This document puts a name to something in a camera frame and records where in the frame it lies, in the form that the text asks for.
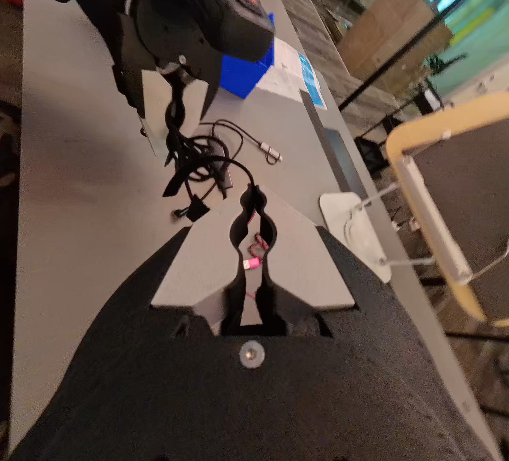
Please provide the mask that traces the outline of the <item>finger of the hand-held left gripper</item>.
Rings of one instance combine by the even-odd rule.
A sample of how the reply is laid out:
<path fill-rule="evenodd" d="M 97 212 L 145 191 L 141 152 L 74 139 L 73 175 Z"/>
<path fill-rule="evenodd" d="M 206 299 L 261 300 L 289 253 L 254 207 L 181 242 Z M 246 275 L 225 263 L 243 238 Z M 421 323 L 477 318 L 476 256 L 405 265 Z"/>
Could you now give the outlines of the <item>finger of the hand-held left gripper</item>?
<path fill-rule="evenodd" d="M 200 124 L 207 90 L 208 83 L 198 79 L 194 79 L 184 87 L 182 101 L 185 116 L 180 133 L 186 138 L 193 136 Z"/>
<path fill-rule="evenodd" d="M 154 70 L 142 70 L 144 117 L 142 127 L 152 151 L 158 159 L 167 159 L 169 151 L 166 138 L 166 111 L 172 101 L 173 91 L 166 79 Z"/>

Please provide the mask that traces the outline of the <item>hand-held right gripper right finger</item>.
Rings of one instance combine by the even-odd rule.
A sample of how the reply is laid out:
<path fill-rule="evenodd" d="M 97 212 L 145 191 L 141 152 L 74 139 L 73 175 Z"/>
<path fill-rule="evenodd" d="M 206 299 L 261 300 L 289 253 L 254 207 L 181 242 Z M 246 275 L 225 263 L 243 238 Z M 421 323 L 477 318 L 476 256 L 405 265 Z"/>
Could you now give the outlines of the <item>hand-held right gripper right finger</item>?
<path fill-rule="evenodd" d="M 355 300 L 316 225 L 263 185 L 256 187 L 260 235 L 267 244 L 256 304 L 264 323 L 298 324 Z"/>

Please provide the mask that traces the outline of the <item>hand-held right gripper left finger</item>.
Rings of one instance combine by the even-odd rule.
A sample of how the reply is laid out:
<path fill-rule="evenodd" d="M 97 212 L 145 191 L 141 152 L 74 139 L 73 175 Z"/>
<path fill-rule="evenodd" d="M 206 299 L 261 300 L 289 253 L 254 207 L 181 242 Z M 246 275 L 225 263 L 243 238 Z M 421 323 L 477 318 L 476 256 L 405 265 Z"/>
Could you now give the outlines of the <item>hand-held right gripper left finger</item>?
<path fill-rule="evenodd" d="M 151 306 L 202 316 L 210 326 L 238 328 L 243 314 L 246 276 L 239 250 L 255 209 L 254 186 L 230 197 L 187 230 Z"/>

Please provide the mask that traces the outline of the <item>grey usb hub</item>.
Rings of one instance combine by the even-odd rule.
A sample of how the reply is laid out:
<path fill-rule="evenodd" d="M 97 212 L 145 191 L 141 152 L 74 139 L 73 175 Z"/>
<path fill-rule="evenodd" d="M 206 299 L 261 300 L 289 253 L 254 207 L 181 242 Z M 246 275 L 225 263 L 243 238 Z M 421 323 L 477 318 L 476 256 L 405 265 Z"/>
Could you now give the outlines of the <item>grey usb hub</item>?
<path fill-rule="evenodd" d="M 240 127 L 237 123 L 235 123 L 233 121 L 230 121 L 230 120 L 227 120 L 227 119 L 224 119 L 224 118 L 220 118 L 220 119 L 215 120 L 214 122 L 204 122 L 204 121 L 201 121 L 200 125 L 210 126 L 211 127 L 210 135 L 211 136 L 215 136 L 215 129 L 216 129 L 216 127 L 226 128 L 226 129 L 228 129 L 230 131 L 233 131 L 234 133 L 236 133 L 239 136 L 240 144 L 239 144 L 237 150 L 235 151 L 235 153 L 233 154 L 233 156 L 229 157 L 231 159 L 236 159 L 237 155 L 240 153 L 240 151 L 243 148 L 244 137 L 247 137 L 248 139 L 251 140 L 252 143 L 254 143 L 256 146 L 258 146 L 258 148 L 262 152 L 264 152 L 267 164 L 269 164 L 271 166 L 274 166 L 277 163 L 283 161 L 283 157 L 282 157 L 280 152 L 277 152 L 275 149 L 273 149 L 272 146 L 270 146 L 266 142 L 261 141 L 261 140 L 255 138 L 247 130 L 245 130 L 244 128 Z"/>

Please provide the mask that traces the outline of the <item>blue bin with white label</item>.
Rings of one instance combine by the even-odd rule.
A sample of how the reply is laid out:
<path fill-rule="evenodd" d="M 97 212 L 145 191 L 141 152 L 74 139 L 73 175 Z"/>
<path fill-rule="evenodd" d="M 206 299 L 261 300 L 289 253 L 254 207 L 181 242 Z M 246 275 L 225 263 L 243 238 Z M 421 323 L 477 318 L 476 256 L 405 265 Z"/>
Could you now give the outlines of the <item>blue bin with white label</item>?
<path fill-rule="evenodd" d="M 257 62 L 249 62 L 230 55 L 224 55 L 220 87 L 241 99 L 245 99 L 274 63 L 274 41 L 272 41 L 264 57 Z"/>

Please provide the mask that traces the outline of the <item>printed paper sheet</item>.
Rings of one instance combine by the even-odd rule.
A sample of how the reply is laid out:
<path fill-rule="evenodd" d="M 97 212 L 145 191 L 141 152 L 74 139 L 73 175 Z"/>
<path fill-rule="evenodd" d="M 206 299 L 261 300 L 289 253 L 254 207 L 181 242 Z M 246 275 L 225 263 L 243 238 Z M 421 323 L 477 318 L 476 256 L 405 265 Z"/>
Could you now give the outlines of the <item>printed paper sheet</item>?
<path fill-rule="evenodd" d="M 302 102 L 301 93 L 305 92 L 315 107 L 327 110 L 319 79 L 308 58 L 279 38 L 274 38 L 274 63 L 256 88 L 298 102 Z"/>

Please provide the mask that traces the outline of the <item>black mat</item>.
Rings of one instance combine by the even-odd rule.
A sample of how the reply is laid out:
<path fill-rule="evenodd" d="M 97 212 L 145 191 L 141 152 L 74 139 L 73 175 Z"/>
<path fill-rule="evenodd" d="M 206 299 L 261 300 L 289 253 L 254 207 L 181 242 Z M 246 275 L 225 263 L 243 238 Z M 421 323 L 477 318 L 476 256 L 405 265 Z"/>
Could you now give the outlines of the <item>black mat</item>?
<path fill-rule="evenodd" d="M 413 153 L 487 316 L 508 316 L 508 118 Z"/>

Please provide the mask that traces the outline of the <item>wooden board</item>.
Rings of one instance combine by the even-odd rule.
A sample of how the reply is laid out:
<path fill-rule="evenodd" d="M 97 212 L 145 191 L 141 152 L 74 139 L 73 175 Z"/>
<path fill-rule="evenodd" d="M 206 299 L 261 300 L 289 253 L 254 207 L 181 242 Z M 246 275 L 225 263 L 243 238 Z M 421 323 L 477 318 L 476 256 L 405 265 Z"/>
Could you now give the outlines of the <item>wooden board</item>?
<path fill-rule="evenodd" d="M 448 140 L 452 136 L 506 118 L 508 118 L 507 91 L 488 94 L 461 103 L 453 108 L 403 123 L 391 132 L 386 142 L 387 157 L 397 182 L 400 181 L 401 175 L 396 169 L 396 162 L 404 155 L 412 156 L 414 152 L 431 144 Z M 405 192 L 402 189 L 400 191 L 414 215 L 415 203 L 413 201 L 409 203 Z M 431 236 L 423 232 L 422 234 L 432 254 L 434 243 L 431 242 Z M 487 323 L 496 328 L 508 327 L 508 316 L 501 319 L 493 319 L 487 316 L 469 284 L 460 285 L 453 282 L 452 277 L 439 262 L 438 256 L 435 256 L 435 260 L 455 299 L 467 314 L 480 322 Z"/>

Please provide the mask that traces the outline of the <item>black floor pole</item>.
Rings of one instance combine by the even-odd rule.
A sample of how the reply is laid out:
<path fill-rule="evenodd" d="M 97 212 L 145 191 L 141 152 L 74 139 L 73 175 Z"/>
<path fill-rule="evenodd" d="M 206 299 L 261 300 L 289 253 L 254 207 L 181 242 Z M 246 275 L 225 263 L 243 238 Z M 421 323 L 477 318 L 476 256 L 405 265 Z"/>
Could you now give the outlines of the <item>black floor pole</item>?
<path fill-rule="evenodd" d="M 395 37 L 387 40 L 381 51 L 372 53 L 371 56 L 367 51 L 361 54 L 362 61 L 355 71 L 361 74 L 358 78 L 360 84 L 338 104 L 341 112 L 372 87 L 398 97 L 411 84 L 423 78 L 424 71 L 429 70 L 429 66 L 425 64 L 427 59 L 445 50 L 453 36 L 444 20 L 435 17 L 394 49 L 393 43 L 403 35 L 403 30 L 400 28 Z"/>

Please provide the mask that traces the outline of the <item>large cardboard box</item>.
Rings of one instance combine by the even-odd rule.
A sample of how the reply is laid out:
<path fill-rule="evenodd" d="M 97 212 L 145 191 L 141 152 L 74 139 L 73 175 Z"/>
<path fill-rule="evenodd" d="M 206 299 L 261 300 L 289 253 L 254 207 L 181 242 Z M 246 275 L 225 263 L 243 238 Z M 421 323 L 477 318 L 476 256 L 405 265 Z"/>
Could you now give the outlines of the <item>large cardboard box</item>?
<path fill-rule="evenodd" d="M 426 0 L 373 0 L 337 46 L 349 74 L 357 79 L 361 77 L 355 71 L 365 51 L 369 56 L 381 51 L 387 40 L 395 37 L 399 29 L 403 28 L 404 33 L 393 43 L 393 48 L 398 48 L 435 15 Z M 408 93 L 410 86 L 398 97 Z"/>

